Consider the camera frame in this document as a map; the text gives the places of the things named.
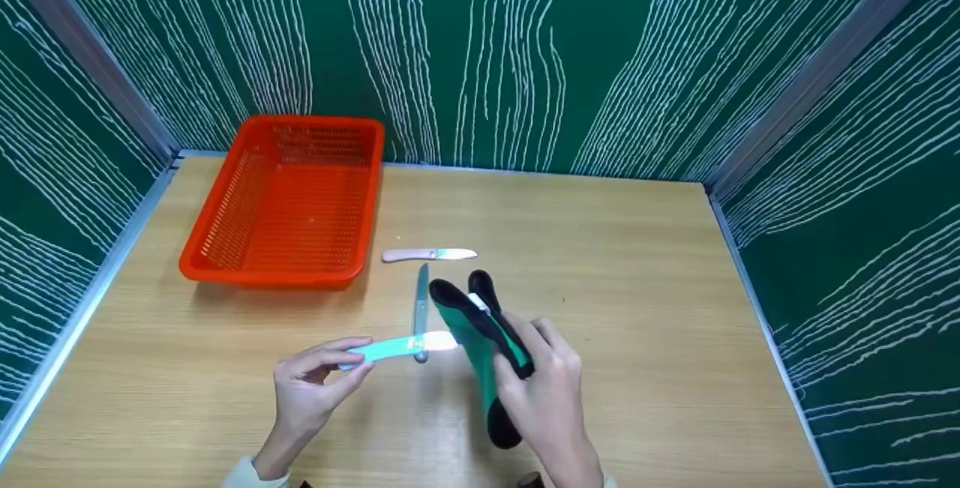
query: wooden table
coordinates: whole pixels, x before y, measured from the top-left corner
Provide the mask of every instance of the wooden table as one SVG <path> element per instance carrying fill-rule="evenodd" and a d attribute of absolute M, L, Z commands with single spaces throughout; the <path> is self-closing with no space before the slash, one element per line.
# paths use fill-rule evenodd
<path fill-rule="evenodd" d="M 187 159 L 7 467 L 4 487 L 219 486 L 274 415 L 279 358 L 410 330 L 418 263 L 469 247 L 501 303 L 545 315 L 585 366 L 589 433 L 621 486 L 823 486 L 698 184 L 386 167 L 373 258 L 342 293 L 238 291 L 177 261 L 219 159 Z M 431 314 L 430 327 L 442 328 Z M 302 454 L 315 486 L 513 486 L 463 352 L 381 363 Z"/>

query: green wall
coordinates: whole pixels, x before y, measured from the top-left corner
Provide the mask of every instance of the green wall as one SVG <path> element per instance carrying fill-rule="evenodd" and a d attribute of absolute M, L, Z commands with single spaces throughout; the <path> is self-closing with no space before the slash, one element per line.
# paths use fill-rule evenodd
<path fill-rule="evenodd" d="M 0 0 L 0 420 L 159 169 L 25 1 Z"/>
<path fill-rule="evenodd" d="M 405 163 L 703 180 L 858 0 L 77 0 L 181 145 L 258 112 Z"/>
<path fill-rule="evenodd" d="M 723 201 L 837 486 L 960 486 L 960 0 L 915 0 Z"/>

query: orange plastic basket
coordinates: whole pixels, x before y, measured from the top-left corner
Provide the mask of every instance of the orange plastic basket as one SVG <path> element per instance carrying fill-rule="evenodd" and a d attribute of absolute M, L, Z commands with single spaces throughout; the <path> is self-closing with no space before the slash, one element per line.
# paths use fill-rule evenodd
<path fill-rule="evenodd" d="M 345 289 L 366 263 L 383 139 L 373 119 L 250 117 L 183 248 L 183 276 Z"/>

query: hand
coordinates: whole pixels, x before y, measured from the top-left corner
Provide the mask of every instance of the hand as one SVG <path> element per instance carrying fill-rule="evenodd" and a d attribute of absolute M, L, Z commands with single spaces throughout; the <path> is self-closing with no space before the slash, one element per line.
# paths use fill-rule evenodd
<path fill-rule="evenodd" d="M 530 352 L 535 372 L 519 379 L 507 358 L 494 355 L 500 402 L 556 488 L 600 488 L 600 458 L 584 426 L 580 356 L 549 320 L 531 324 L 503 315 Z"/>
<path fill-rule="evenodd" d="M 277 420 L 253 468 L 261 481 L 282 478 L 304 447 L 325 426 L 330 414 L 360 387 L 374 368 L 363 355 L 347 352 L 366 346 L 370 337 L 340 338 L 299 352 L 274 368 L 277 387 Z M 338 364 L 358 364 L 343 378 L 325 384 L 326 376 Z"/>

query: sleeve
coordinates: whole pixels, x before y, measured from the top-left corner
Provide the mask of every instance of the sleeve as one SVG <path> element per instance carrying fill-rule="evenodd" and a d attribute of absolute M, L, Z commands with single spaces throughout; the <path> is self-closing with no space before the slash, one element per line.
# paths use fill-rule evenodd
<path fill-rule="evenodd" d="M 276 481 L 261 481 L 250 457 L 245 457 L 233 466 L 233 471 L 223 480 L 222 488 L 290 488 L 290 474 Z"/>

